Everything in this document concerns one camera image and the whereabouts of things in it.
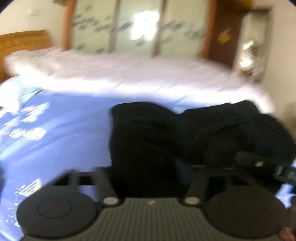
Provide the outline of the dark brown wooden door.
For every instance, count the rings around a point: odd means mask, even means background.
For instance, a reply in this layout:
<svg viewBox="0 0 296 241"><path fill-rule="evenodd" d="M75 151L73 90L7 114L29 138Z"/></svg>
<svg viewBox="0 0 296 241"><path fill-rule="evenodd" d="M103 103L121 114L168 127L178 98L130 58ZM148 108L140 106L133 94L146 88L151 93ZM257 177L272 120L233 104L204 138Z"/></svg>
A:
<svg viewBox="0 0 296 241"><path fill-rule="evenodd" d="M231 1L217 1L208 59L233 67L244 13Z"/></svg>

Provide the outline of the white quilted comforter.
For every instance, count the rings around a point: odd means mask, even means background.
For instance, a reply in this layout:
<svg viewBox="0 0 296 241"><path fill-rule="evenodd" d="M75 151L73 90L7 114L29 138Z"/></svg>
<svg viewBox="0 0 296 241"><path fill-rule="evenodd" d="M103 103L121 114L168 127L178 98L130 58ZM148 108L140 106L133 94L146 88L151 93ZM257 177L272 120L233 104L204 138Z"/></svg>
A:
<svg viewBox="0 0 296 241"><path fill-rule="evenodd" d="M269 94L259 84L209 60L48 48L11 53L4 57L4 68L9 75L51 92L161 98L207 106L249 100L261 113L275 112Z"/></svg>

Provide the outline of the frosted glass wardrobe doors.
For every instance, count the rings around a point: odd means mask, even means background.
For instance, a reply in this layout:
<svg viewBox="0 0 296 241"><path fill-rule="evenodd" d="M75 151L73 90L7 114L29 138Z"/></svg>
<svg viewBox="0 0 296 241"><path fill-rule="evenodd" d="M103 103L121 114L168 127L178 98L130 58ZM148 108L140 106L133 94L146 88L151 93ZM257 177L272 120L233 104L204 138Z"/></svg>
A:
<svg viewBox="0 0 296 241"><path fill-rule="evenodd" d="M200 57L209 1L67 1L63 48Z"/></svg>

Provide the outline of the blue patterned bed sheet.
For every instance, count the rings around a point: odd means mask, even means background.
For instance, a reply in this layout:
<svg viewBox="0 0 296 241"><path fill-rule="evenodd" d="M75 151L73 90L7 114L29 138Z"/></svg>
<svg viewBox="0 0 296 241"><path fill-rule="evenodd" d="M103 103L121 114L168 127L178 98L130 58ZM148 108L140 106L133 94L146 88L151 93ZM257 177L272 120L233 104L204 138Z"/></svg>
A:
<svg viewBox="0 0 296 241"><path fill-rule="evenodd" d="M242 174L187 166L176 197L119 197L111 183L111 109L177 101L40 93L1 118L1 240L286 240L295 185L273 193ZM108 186L70 186L69 172L109 169Z"/></svg>

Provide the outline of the wooden headboard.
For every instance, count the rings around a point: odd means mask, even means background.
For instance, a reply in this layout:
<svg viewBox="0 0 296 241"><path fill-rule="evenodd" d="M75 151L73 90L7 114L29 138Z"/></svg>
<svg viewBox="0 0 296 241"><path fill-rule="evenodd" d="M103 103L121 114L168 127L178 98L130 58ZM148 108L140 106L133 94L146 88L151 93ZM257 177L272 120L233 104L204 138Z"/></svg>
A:
<svg viewBox="0 0 296 241"><path fill-rule="evenodd" d="M49 34L45 30L1 35L1 82L4 82L9 78L4 67L4 57L17 51L35 51L50 47L53 47L53 43Z"/></svg>

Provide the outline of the black pants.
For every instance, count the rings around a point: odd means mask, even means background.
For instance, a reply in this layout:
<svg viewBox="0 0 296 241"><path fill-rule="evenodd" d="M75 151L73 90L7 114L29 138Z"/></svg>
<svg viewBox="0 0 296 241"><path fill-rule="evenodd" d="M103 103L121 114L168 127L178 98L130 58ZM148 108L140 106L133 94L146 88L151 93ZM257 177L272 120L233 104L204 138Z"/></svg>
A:
<svg viewBox="0 0 296 241"><path fill-rule="evenodd" d="M237 166L238 152L295 156L295 142L275 118L250 101L175 113L150 102L111 109L110 179L119 197L176 197L189 184L187 166ZM281 183L262 185L277 192Z"/></svg>

